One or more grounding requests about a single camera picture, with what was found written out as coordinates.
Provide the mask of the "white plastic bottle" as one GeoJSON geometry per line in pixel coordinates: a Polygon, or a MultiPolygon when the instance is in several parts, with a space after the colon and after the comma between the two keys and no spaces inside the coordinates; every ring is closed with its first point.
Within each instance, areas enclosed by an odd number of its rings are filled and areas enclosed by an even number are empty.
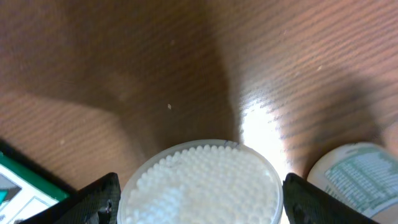
{"type": "Polygon", "coordinates": [[[118,223],[280,223],[278,173],[245,145],[205,139],[151,157],[128,180],[118,223]]]}

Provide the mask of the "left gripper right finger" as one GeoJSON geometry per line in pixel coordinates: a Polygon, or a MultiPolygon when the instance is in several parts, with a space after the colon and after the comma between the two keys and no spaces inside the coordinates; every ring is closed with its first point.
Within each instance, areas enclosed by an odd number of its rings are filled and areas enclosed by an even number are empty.
{"type": "Polygon", "coordinates": [[[297,174],[287,174],[282,189],[284,208],[290,223],[377,224],[297,174]]]}

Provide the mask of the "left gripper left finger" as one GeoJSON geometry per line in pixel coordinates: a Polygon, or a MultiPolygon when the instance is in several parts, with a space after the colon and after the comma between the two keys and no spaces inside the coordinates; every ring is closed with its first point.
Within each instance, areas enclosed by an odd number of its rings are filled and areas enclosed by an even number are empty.
{"type": "Polygon", "coordinates": [[[121,187],[110,172],[22,224],[117,224],[121,187]]]}

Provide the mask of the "green lid small jar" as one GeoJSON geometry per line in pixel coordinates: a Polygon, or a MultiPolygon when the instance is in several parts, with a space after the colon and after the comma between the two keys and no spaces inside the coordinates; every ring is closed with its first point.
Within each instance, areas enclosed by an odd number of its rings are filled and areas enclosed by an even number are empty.
{"type": "Polygon", "coordinates": [[[337,147],[307,181],[378,223],[397,223],[397,157],[370,142],[337,147]]]}

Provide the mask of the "green white instruction package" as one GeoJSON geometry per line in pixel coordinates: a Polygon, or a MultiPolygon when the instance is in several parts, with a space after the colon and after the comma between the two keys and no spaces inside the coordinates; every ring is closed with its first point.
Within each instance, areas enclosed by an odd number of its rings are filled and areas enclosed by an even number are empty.
{"type": "Polygon", "coordinates": [[[1,154],[1,224],[20,223],[68,197],[60,187],[1,154]]]}

